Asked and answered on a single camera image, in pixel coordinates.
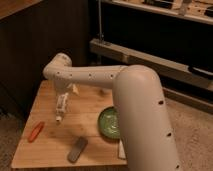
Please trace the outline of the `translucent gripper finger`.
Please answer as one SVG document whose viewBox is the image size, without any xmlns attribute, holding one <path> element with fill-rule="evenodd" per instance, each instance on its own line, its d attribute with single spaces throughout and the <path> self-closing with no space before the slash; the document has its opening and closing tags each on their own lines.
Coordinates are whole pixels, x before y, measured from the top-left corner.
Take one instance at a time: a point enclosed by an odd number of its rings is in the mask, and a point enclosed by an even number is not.
<svg viewBox="0 0 213 171">
<path fill-rule="evenodd" d="M 76 95 L 79 95 L 79 91 L 78 91 L 78 88 L 75 84 L 72 85 L 72 92 Z"/>
</svg>

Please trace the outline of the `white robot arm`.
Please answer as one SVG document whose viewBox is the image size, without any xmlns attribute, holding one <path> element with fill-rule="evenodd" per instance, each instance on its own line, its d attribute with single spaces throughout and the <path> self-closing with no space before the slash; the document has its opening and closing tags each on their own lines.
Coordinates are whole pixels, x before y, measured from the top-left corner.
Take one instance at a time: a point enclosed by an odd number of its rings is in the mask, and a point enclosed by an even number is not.
<svg viewBox="0 0 213 171">
<path fill-rule="evenodd" d="M 43 69 L 63 94 L 72 84 L 112 91 L 129 171 L 183 171 L 156 71 L 144 65 L 74 67 L 64 53 Z"/>
</svg>

